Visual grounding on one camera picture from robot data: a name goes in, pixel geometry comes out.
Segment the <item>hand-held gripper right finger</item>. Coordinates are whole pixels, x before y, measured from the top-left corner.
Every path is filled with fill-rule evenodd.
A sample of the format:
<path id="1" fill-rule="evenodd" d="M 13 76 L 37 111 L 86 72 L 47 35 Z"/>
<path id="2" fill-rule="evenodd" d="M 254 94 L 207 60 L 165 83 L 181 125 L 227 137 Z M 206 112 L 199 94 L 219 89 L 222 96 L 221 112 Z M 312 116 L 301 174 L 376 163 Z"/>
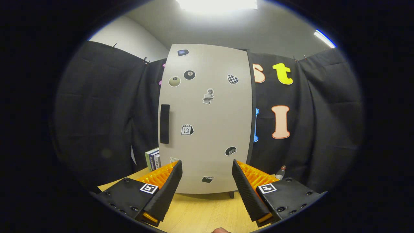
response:
<path id="1" fill-rule="evenodd" d="M 232 176 L 251 221 L 258 227 L 301 213 L 327 194 L 291 177 L 277 179 L 237 160 L 233 161 Z"/>

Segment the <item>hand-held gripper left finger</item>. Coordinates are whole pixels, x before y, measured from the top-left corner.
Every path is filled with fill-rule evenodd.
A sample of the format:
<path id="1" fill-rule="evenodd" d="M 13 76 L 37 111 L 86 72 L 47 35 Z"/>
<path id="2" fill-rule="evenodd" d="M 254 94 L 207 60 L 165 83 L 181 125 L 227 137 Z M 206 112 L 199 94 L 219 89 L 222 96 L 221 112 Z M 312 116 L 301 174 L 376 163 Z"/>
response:
<path id="1" fill-rule="evenodd" d="M 182 177 L 182 162 L 169 163 L 138 179 L 123 178 L 97 194 L 112 210 L 158 227 L 164 221 Z"/>

